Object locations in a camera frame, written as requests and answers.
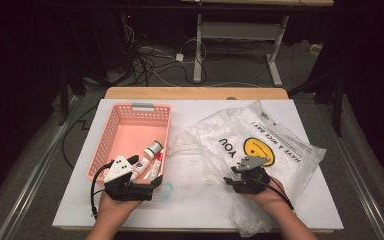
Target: black cable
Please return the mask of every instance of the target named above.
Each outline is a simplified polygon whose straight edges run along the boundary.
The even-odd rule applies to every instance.
[[[100,193],[100,192],[103,192],[103,191],[105,191],[105,189],[101,189],[101,190],[99,190],[99,191],[96,191],[96,192],[93,193],[93,195],[95,196],[96,194],[98,194],[98,193]]]
[[[143,58],[145,58],[145,62],[147,63],[147,65],[149,65],[149,69],[153,69],[155,68],[155,61],[154,59],[150,58],[150,57],[147,57],[147,56],[142,56]]]
[[[158,37],[158,36],[154,36],[154,35],[149,35],[149,34],[140,34],[141,36],[144,36],[144,37],[147,37],[149,39],[152,39],[152,40],[156,40],[156,41],[160,41],[160,42],[163,42],[163,44],[169,48],[172,48],[174,50],[178,50],[178,45],[179,43],[176,43],[176,42],[173,42],[173,41],[170,41],[170,40],[167,40],[167,39],[163,39],[161,37]]]
[[[208,43],[205,43],[205,50],[206,50],[206,59],[209,59],[209,60],[213,60],[213,61],[220,61],[220,60],[223,60],[223,59],[225,59],[225,58],[227,58],[229,55],[230,55],[230,47],[229,47],[229,45],[228,44],[225,44],[224,42],[219,42],[219,41],[216,41],[216,40],[213,40],[213,39],[206,39],[206,40],[210,40],[210,41],[212,41],[212,42],[215,42],[215,43],[218,43],[218,44],[220,44],[220,45],[222,45],[222,46],[224,46],[227,50],[227,52],[222,56],[222,57],[220,57],[220,58],[211,58],[209,55],[209,53],[211,52],[211,50],[216,50],[216,51],[218,51],[218,50],[223,50],[223,49],[217,49],[217,48],[210,48],[210,47],[208,47]]]
[[[239,46],[239,45],[249,44],[249,43],[244,43],[244,42],[234,43],[234,42],[225,42],[225,41],[218,42],[218,43],[223,43],[223,44],[225,44],[227,46],[230,45],[230,46],[234,46],[235,48],[238,48],[238,50],[231,50],[230,52],[242,52],[242,51],[246,51],[246,50],[255,50],[255,49],[257,49],[259,46],[261,46],[263,41],[262,40],[254,40],[254,41],[252,41],[252,43],[249,46],[245,46],[245,47],[242,47],[242,46]]]
[[[125,80],[127,80],[130,76],[132,76],[132,73],[133,73],[133,64],[130,64],[129,66],[129,69],[127,69],[127,71],[125,72],[124,75],[122,75],[121,77],[119,77],[117,80],[115,80],[114,82],[112,82],[112,84],[115,86]]]
[[[95,196],[95,183],[96,183],[96,179],[98,178],[99,174],[101,174],[102,171],[104,171],[105,169],[107,168],[111,168],[112,164],[113,164],[114,160],[111,160],[111,162],[105,164],[104,166],[102,166],[100,169],[98,169],[98,171],[95,173],[95,176],[93,176],[93,180],[92,180],[92,186],[90,187],[90,205],[92,207],[92,214],[93,214],[93,217],[96,219],[98,217],[98,210],[96,209],[96,206],[95,206],[95,199],[94,199],[94,196]]]
[[[74,166],[70,163],[70,161],[68,160],[67,158],[67,155],[65,154],[65,140],[68,136],[68,134],[70,133],[70,131],[73,129],[73,127],[80,121],[80,119],[82,119],[84,116],[86,116],[86,114],[88,114],[89,112],[91,112],[92,110],[96,109],[98,106],[94,106],[92,108],[90,108],[89,110],[87,110],[85,113],[82,114],[82,116],[80,116],[67,130],[67,132],[64,134],[63,138],[62,138],[62,142],[61,142],[61,151],[62,151],[62,156],[64,158],[64,161],[68,164],[68,166],[71,168],[71,169],[74,169]]]
[[[172,61],[172,62],[169,62],[169,63],[165,63],[165,64],[163,64],[163,65],[154,66],[154,68],[164,67],[164,66],[167,66],[167,65],[170,65],[170,64],[173,64],[173,63],[178,63],[178,61]]]
[[[142,67],[142,71],[137,71],[136,68],[135,68],[135,72],[134,72],[134,76],[135,76],[135,79],[136,79],[135,83],[136,83],[136,85],[142,86],[142,83],[145,82],[145,86],[147,87],[149,85],[148,80],[149,80],[149,77],[150,77],[150,75],[148,75],[148,73],[151,74],[152,70],[148,70],[147,61],[143,60],[142,57],[140,56],[140,54],[137,54],[135,60],[137,60],[139,62],[137,65]],[[145,75],[145,79],[139,81],[140,77],[143,76],[143,75]]]
[[[171,67],[168,67],[168,68],[165,68],[165,69],[163,69],[163,70],[161,70],[161,71],[159,71],[159,72],[156,72],[156,74],[160,74],[160,73],[162,73],[162,72],[164,72],[164,71],[166,71],[166,70],[168,70],[168,69],[171,69],[171,68],[175,68],[175,67],[178,67],[178,68],[182,68],[183,69],[183,71],[184,71],[184,73],[185,73],[185,79],[186,79],[186,81],[188,82],[189,80],[188,80],[188,72],[187,72],[187,70],[186,70],[186,68],[185,67],[183,67],[183,66],[171,66]]]
[[[288,206],[291,208],[291,210],[293,211],[294,210],[294,207],[292,206],[292,203],[291,201],[289,200],[288,196],[286,196],[286,193],[282,190],[282,188],[280,188],[280,190],[283,192],[283,194],[281,192],[279,192],[276,188],[270,186],[269,184],[265,183],[265,182],[262,182],[262,181],[259,181],[257,179],[253,179],[251,178],[252,181],[254,182],[257,182],[257,183],[260,183],[260,184],[263,184],[264,186],[266,186],[267,188],[271,189],[273,192],[277,193],[285,202],[286,204],[288,204]]]

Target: small bottle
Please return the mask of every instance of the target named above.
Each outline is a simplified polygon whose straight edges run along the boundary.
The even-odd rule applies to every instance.
[[[154,157],[163,149],[163,145],[158,141],[154,141],[151,146],[145,148],[143,152],[145,156],[149,159],[154,159]]]
[[[142,158],[140,162],[136,163],[136,165],[133,167],[133,172],[130,179],[136,179],[139,175],[141,175],[149,166],[149,162],[150,161],[147,158]]]

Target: table surface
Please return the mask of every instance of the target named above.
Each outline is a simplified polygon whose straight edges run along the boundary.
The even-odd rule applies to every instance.
[[[102,100],[95,119],[80,153],[79,159],[58,208],[53,226],[62,229],[90,229],[94,224],[90,216],[89,191],[91,181],[86,171],[112,105],[119,102],[143,102],[170,104],[172,122],[169,140],[193,123],[217,110],[247,106],[254,99],[261,103],[273,117],[282,122],[301,139],[308,141],[298,112],[292,100],[287,99],[283,89],[264,88],[110,88]],[[184,99],[179,100],[179,93]],[[228,97],[248,100],[224,100]],[[154,192],[152,201],[146,201],[136,209],[122,229],[140,231],[237,231],[232,218],[232,199],[222,188],[208,186],[200,179],[204,165],[199,156],[166,157],[163,188]],[[332,200],[323,174],[318,167],[297,200],[297,215],[315,232],[331,232],[343,229],[342,222]]]

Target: gray carpet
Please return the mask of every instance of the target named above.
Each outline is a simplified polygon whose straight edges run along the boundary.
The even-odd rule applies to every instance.
[[[242,50],[232,53],[221,60],[223,52],[212,52],[207,55],[204,67],[207,73],[207,81],[204,86],[224,84],[226,82],[245,82],[260,87],[273,87],[270,75],[262,53],[270,52],[271,44],[263,43],[256,49]],[[311,72],[316,57],[308,53],[310,44],[303,42],[292,47],[282,46],[276,61],[280,76],[286,90],[304,83]],[[175,54],[169,48],[162,48],[165,53]],[[169,60],[155,58],[159,64]],[[192,77],[192,66],[182,65],[187,68],[188,78]],[[118,74],[110,71],[112,78]],[[172,68],[160,72],[159,77],[155,75],[149,79],[150,86],[167,86],[167,83],[177,86],[191,86],[184,79],[184,70]],[[228,84],[224,87],[253,87],[251,85]],[[83,113],[95,106],[105,93],[105,89],[88,84],[87,94],[80,98],[78,107],[71,111],[70,124],[75,122]],[[326,148],[327,154],[321,162],[322,172],[327,180],[335,204],[340,212],[344,224],[344,230],[332,234],[318,234],[320,239],[384,239],[384,171],[367,144],[364,134],[361,132],[357,122],[353,118],[352,109],[345,98],[343,104],[343,117],[341,122],[342,138],[337,138],[326,120],[326,115],[331,112],[329,105],[316,105],[311,94],[298,94],[294,96],[298,112],[307,132],[308,138],[313,145]],[[58,101],[55,104],[56,112],[49,121],[31,139],[24,152],[19,157],[8,175],[6,182],[0,189],[0,230],[14,207],[16,200],[28,181],[35,166],[41,161],[52,139],[61,128],[58,126],[60,112],[58,112]],[[86,121],[86,127],[91,124],[94,111],[85,115],[82,119]],[[75,164],[77,156],[87,136],[87,130],[82,130],[81,124],[76,124],[67,135],[64,147],[67,159]],[[355,167],[361,173],[361,179],[366,183],[368,195],[374,200],[376,207],[383,217],[380,221],[373,222],[368,217],[366,202],[359,193],[361,186],[355,184],[352,171],[350,173],[347,158],[351,158]],[[20,224],[16,225],[14,239],[84,239],[87,232],[65,231],[52,227],[52,222],[61,200],[65,187],[71,175],[71,168],[64,161],[61,147],[58,146],[50,156],[47,171],[42,174],[40,188],[34,192],[33,201],[27,208],[25,215],[20,216]],[[124,239],[240,239],[239,234],[181,234],[181,233],[123,233]],[[250,239],[278,239],[277,235],[258,234]]]

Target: white desk frame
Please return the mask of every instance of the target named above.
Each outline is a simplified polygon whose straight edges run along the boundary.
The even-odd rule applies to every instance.
[[[274,48],[271,54],[266,55],[266,61],[273,83],[276,87],[282,87],[279,71],[276,67],[276,56],[282,43],[286,24],[289,16],[284,16],[280,24],[256,24],[256,23],[226,23],[226,22],[203,22],[202,14],[198,14],[196,31],[196,57],[194,66],[194,82],[201,82],[202,70],[202,38],[230,38],[230,39],[252,39],[252,40],[274,40]]]

